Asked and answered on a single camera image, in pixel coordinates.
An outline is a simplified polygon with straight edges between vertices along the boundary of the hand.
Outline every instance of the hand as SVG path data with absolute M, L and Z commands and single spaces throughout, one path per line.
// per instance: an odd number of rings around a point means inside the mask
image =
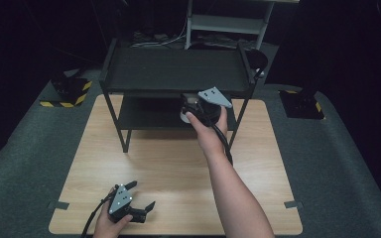
M 100 215 L 98 215 L 97 222 L 95 224 L 94 238 L 117 238 L 120 231 L 125 227 L 129 221 L 132 220 L 132 215 L 126 215 L 118 222 L 114 223 L 110 220 L 108 213 L 109 201 L 104 202 L 101 207 Z
M 224 147 L 212 128 L 205 127 L 193 114 L 187 112 L 188 120 L 197 132 L 197 139 L 205 155 L 214 156 L 224 155 Z M 215 124 L 222 134 L 227 135 L 227 110 L 221 106 L 221 114 L 218 122 Z

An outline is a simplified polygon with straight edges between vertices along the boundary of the floor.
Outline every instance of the floor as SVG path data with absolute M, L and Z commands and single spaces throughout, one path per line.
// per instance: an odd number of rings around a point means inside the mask
M 261 50 L 272 61 L 277 48 L 263 45 Z M 101 94 L 99 73 L 90 68 L 82 76 L 92 85 L 78 107 L 48 108 L 35 101 L 1 150 L 0 237 L 79 237 L 49 232 L 50 204 L 59 199 L 94 99 Z M 324 120 L 287 118 L 278 89 L 296 88 L 261 80 L 254 97 L 267 105 L 299 203 L 304 232 L 296 237 L 381 237 L 381 193 L 332 104 L 318 93 Z

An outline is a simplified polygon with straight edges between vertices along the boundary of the table surface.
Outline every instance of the table surface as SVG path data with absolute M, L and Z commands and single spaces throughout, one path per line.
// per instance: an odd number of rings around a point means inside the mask
M 120 107 L 123 97 L 111 99 Z M 233 100 L 236 111 L 242 101 Z M 294 198 L 263 101 L 250 100 L 231 153 L 235 169 L 264 207 L 274 233 L 300 234 L 298 210 L 284 204 Z M 109 189 L 132 180 L 138 181 L 131 189 L 132 206 L 144 208 L 154 200 L 156 206 L 145 224 L 130 223 L 121 234 L 224 234 L 195 132 L 134 131 L 129 153 L 124 154 L 102 95 L 92 108 L 60 197 L 69 207 L 55 210 L 50 231 L 80 234 Z

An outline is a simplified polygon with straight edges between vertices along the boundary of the cable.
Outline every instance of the cable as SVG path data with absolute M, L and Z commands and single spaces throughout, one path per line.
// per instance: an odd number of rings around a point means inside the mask
M 205 121 L 209 123 L 209 126 L 217 134 L 218 139 L 221 141 L 222 145 L 224 146 L 225 156 L 227 157 L 228 162 L 233 166 L 233 157 L 231 156 L 230 146 L 228 145 L 227 138 L 224 136 L 224 134 L 222 134 L 221 130 L 215 124 L 213 124 L 211 120 L 209 120 L 209 118 L 206 116 L 199 102 L 196 103 L 196 106 L 202 112 L 203 116 L 205 117 Z
M 165 42 L 161 42 L 161 43 L 136 43 L 136 44 L 133 44 L 130 46 L 130 48 L 136 48 L 136 47 L 161 47 L 161 46 L 164 46 L 164 45 L 167 45 L 167 44 L 170 44 L 170 43 L 173 43 L 183 37 L 186 36 L 186 34 L 183 35 L 184 31 L 185 31 L 185 28 L 187 26 L 187 22 L 188 22 L 188 18 L 185 18 L 185 23 L 184 23 L 184 26 L 182 27 L 182 31 L 181 33 L 175 38 L 175 39 L 172 39 L 172 40 L 169 40 L 169 41 L 165 41 Z
M 106 197 L 104 197 L 104 199 L 101 199 L 100 204 L 98 204 L 97 207 L 95 208 L 95 210 L 93 212 L 91 212 L 91 214 L 89 215 L 89 218 L 86 221 L 85 227 L 82 230 L 81 238 L 86 237 L 86 232 L 88 231 L 89 224 L 91 224 L 91 221 L 94 218 L 97 210 L 104 204 L 104 202 L 108 201 L 116 193 L 118 185 L 116 184 L 115 186 L 116 186 L 116 189 L 114 189 L 112 192 L 110 192 Z
M 233 166 L 233 157 L 230 153 L 230 146 L 228 145 L 227 138 L 225 138 L 224 134 L 219 130 L 219 128 L 213 124 L 211 125 L 212 129 L 214 129 L 215 133 L 217 134 L 219 140 L 222 142 L 222 145 L 224 146 L 225 156 L 228 159 L 228 162 Z

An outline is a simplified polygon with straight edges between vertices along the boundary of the black metal shelf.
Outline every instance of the black metal shelf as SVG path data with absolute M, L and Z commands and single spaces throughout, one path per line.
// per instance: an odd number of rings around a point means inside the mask
M 121 130 L 186 130 L 192 126 L 180 118 L 182 100 L 175 95 L 136 97 L 124 95 L 118 118 Z M 227 109 L 228 130 L 236 128 L 234 110 Z

